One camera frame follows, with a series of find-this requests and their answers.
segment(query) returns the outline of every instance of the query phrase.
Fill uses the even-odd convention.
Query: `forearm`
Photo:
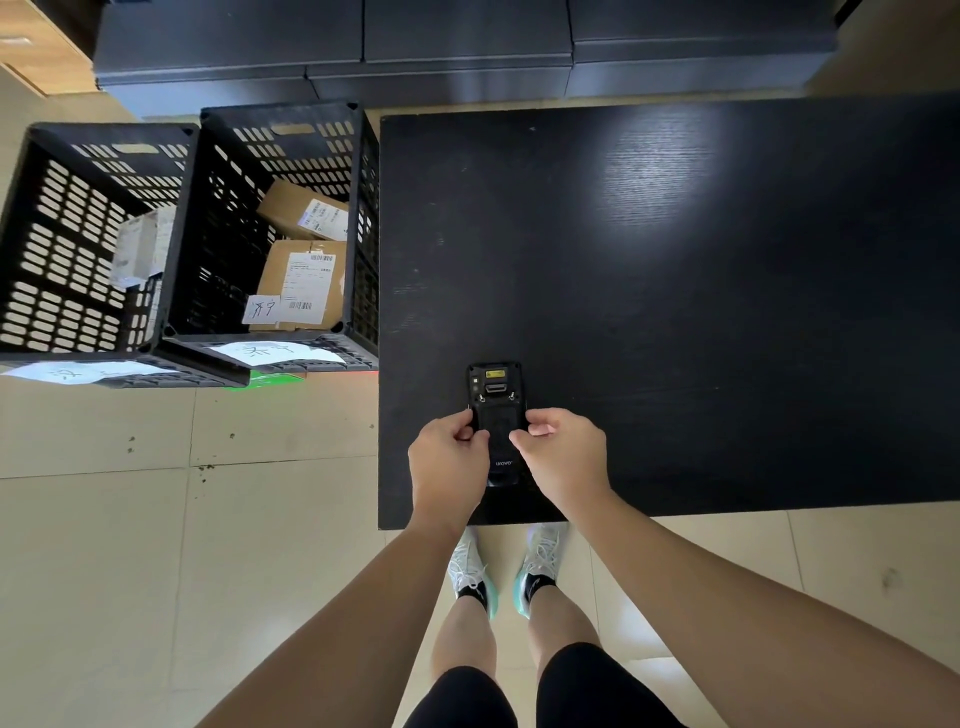
[[[960,677],[906,644],[613,493],[567,515],[730,726],[955,725]]]
[[[390,726],[456,543],[412,522],[198,728]]]

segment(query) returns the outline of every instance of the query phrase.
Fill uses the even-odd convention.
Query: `shoe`
[[[473,526],[467,526],[457,547],[453,549],[450,563],[446,567],[446,575],[450,577],[453,593],[456,596],[459,596],[464,588],[476,589],[482,583],[487,591],[487,614],[490,615],[490,619],[493,619],[497,606],[496,587],[487,576],[487,568],[483,564],[483,559],[480,558],[477,532]]]
[[[514,606],[530,618],[530,602],[525,596],[532,576],[549,576],[557,581],[560,560],[564,555],[569,523],[538,523],[527,532],[527,554],[514,581]]]

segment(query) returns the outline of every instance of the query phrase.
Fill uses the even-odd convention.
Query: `handheld barcode scanner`
[[[490,433],[490,475],[487,485],[517,485],[526,470],[510,433],[526,428],[527,401],[516,362],[473,364],[467,369],[467,392],[473,429]]]

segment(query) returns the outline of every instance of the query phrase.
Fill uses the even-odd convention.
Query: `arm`
[[[409,525],[198,728],[390,726],[444,582],[487,484],[489,434],[465,410],[410,447]]]
[[[730,726],[957,724],[949,668],[639,513],[611,490],[606,437],[586,418],[528,419],[511,439],[538,485]]]

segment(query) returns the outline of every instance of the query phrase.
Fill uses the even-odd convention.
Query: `hand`
[[[607,435],[586,417],[569,410],[528,409],[529,432],[515,429],[510,442],[530,473],[569,519],[583,504],[610,494]]]
[[[414,485],[410,523],[441,527],[455,538],[479,505],[490,473],[490,433],[474,432],[469,409],[427,423],[407,450]]]

